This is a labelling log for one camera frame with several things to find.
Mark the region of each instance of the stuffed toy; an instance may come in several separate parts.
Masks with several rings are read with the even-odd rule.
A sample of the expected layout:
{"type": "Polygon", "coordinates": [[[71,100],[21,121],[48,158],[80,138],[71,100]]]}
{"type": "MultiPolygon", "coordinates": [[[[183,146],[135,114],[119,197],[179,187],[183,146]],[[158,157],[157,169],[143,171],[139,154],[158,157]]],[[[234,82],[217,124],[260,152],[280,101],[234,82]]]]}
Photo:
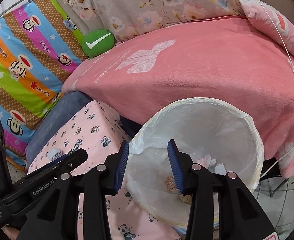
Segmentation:
{"type": "Polygon", "coordinates": [[[82,43],[84,53],[89,57],[97,57],[110,50],[115,44],[114,35],[108,30],[97,30],[87,34],[82,43]]]}

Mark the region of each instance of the metal screw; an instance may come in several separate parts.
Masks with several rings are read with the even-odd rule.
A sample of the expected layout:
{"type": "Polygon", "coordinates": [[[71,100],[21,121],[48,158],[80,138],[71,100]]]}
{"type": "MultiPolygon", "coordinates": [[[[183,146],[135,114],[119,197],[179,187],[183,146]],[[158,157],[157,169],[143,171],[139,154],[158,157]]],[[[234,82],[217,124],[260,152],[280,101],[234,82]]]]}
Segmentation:
{"type": "Polygon", "coordinates": [[[201,166],[197,163],[194,163],[191,165],[191,168],[194,170],[194,171],[198,171],[201,169],[201,166]]]}
{"type": "Polygon", "coordinates": [[[104,171],[106,168],[107,168],[107,167],[106,167],[105,164],[100,164],[100,165],[97,166],[97,170],[98,170],[98,171],[104,171]]]}
{"type": "Polygon", "coordinates": [[[234,173],[234,172],[229,172],[228,177],[231,178],[231,179],[235,179],[235,178],[237,178],[237,174],[234,173]]]}
{"type": "Polygon", "coordinates": [[[61,178],[62,180],[67,180],[67,179],[69,179],[69,177],[70,177],[70,175],[69,175],[68,173],[64,173],[64,174],[62,174],[62,175],[60,176],[60,178],[61,178]]]}

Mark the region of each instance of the folded blanket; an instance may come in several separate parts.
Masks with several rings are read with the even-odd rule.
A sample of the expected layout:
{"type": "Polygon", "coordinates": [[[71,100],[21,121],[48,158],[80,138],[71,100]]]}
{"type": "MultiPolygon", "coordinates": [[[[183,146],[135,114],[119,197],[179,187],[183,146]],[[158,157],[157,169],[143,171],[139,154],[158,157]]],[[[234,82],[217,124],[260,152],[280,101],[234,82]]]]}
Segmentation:
{"type": "MultiPolygon", "coordinates": [[[[294,146],[288,56],[244,17],[174,25],[121,43],[83,62],[62,90],[82,91],[141,124],[174,101],[217,98],[252,116],[265,159],[294,146]]],[[[279,166],[282,176],[294,176],[294,149],[279,166]]]]}
{"type": "Polygon", "coordinates": [[[79,91],[64,94],[46,115],[26,146],[27,169],[51,137],[92,99],[79,91]]]}

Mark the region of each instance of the white checkmark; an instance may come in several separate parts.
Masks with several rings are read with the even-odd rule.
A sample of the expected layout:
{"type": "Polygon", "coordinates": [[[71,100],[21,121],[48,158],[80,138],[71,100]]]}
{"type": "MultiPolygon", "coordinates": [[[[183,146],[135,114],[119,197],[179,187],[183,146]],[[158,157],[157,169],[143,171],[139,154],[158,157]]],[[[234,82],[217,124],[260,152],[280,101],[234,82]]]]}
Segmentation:
{"type": "Polygon", "coordinates": [[[92,49],[95,45],[97,45],[97,43],[99,43],[100,41],[102,41],[104,38],[106,38],[109,35],[111,35],[111,33],[108,33],[108,34],[100,37],[98,40],[94,41],[93,43],[86,42],[86,44],[87,44],[87,46],[88,46],[89,49],[92,49]]]}

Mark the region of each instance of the panda print fabric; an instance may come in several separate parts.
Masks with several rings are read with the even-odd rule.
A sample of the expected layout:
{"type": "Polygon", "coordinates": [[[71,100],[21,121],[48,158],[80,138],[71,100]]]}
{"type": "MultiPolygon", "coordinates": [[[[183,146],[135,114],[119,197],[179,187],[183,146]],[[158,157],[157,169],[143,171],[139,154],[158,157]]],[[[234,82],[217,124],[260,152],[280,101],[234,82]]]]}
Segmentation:
{"type": "MultiPolygon", "coordinates": [[[[104,163],[108,155],[118,152],[124,139],[131,140],[118,123],[117,111],[102,102],[91,101],[50,139],[31,164],[28,173],[79,148],[87,151],[88,160],[71,174],[76,176],[88,172],[104,163]]],[[[125,183],[116,196],[106,196],[106,209],[112,240],[179,239],[174,229],[151,217],[134,202],[125,183]]],[[[84,212],[81,194],[78,208],[78,240],[83,240],[84,212]]]]}

